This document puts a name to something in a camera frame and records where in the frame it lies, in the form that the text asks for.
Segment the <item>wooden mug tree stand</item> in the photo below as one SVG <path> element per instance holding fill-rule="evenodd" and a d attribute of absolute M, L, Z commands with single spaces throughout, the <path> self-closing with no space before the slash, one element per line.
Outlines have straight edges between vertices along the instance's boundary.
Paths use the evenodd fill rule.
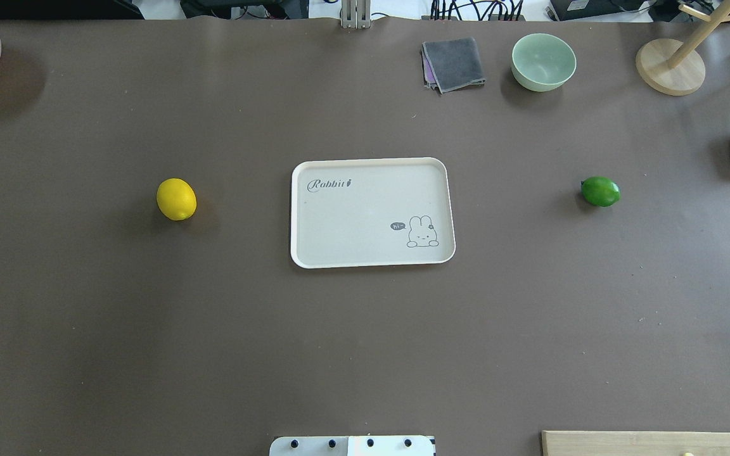
<path fill-rule="evenodd" d="M 679 10 L 701 23 L 686 41 L 655 39 L 638 49 L 635 63 L 638 75 L 652 89 L 671 96 L 685 96 L 700 89 L 706 67 L 696 52 L 699 44 L 722 23 L 730 22 L 730 1 L 722 1 L 710 14 L 681 4 Z"/>

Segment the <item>wooden cutting board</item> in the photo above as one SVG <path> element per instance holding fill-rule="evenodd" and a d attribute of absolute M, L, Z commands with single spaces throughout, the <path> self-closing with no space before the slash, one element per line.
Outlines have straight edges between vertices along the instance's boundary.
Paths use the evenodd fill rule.
<path fill-rule="evenodd" d="M 544 455 L 730 455 L 730 433 L 541 432 Z"/>

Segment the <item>cream rabbit print tray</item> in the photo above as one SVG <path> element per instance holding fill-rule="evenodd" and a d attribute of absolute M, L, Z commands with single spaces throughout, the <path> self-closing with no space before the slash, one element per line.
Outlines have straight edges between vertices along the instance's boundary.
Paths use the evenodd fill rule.
<path fill-rule="evenodd" d="M 290 193 L 290 254 L 304 269 L 444 263 L 457 250 L 436 158 L 305 161 Z"/>

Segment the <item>mint green bowl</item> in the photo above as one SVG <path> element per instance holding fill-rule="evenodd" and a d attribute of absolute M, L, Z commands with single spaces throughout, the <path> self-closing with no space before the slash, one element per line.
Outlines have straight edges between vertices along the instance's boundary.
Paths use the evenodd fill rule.
<path fill-rule="evenodd" d="M 513 78 L 530 91 L 553 91 L 570 80 L 576 70 L 573 49 L 555 35 L 524 35 L 512 48 Z"/>

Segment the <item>green lime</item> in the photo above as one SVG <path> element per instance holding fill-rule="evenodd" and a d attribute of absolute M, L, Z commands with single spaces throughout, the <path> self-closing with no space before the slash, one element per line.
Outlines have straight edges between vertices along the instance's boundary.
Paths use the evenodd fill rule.
<path fill-rule="evenodd" d="M 580 193 L 588 204 L 609 207 L 616 204 L 621 191 L 616 182 L 605 176 L 592 176 L 580 182 Z"/>

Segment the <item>purple cloth under grey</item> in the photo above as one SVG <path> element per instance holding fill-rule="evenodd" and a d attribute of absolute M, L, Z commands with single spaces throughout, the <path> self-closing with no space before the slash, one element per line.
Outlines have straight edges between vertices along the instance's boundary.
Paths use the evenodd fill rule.
<path fill-rule="evenodd" d="M 429 63 L 428 56 L 425 54 L 424 49 L 422 49 L 421 57 L 422 57 L 424 84 L 429 89 L 436 89 L 437 88 L 437 81 L 435 80 L 435 76 L 433 74 L 432 66 Z"/>

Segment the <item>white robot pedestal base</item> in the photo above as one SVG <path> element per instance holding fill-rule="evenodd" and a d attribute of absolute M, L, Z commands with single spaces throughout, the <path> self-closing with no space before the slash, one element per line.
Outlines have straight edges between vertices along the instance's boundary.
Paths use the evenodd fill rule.
<path fill-rule="evenodd" d="M 433 436 L 281 436 L 270 445 L 269 455 L 435 455 Z"/>

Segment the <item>grey folded cloth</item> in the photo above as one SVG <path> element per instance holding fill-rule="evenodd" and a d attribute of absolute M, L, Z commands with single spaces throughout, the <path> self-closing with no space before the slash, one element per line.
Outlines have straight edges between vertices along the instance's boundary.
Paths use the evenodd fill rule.
<path fill-rule="evenodd" d="M 463 87 L 484 86 L 483 70 L 478 44 L 474 37 L 448 41 L 425 41 L 422 49 L 432 66 L 437 88 L 446 94 Z"/>

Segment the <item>yellow lemon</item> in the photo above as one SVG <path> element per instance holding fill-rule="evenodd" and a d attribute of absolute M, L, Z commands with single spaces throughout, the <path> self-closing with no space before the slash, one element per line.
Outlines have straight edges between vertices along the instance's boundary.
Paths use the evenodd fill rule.
<path fill-rule="evenodd" d="M 156 201 L 160 213 L 170 220 L 190 219 L 197 209 L 193 188 L 179 178 L 162 181 L 157 188 Z"/>

